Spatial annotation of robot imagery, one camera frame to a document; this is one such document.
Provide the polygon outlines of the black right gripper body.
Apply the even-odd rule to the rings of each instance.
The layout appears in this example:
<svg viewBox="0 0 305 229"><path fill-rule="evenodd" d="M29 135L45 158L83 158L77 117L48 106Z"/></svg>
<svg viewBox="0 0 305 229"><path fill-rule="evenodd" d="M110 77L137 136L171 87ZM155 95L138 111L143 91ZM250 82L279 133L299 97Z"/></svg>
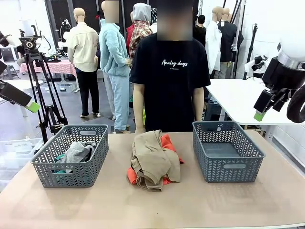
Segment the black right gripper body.
<svg viewBox="0 0 305 229"><path fill-rule="evenodd" d="M298 89L305 82L305 70L287 67L281 64L277 57L274 57L270 60L262 80L269 89Z"/></svg>

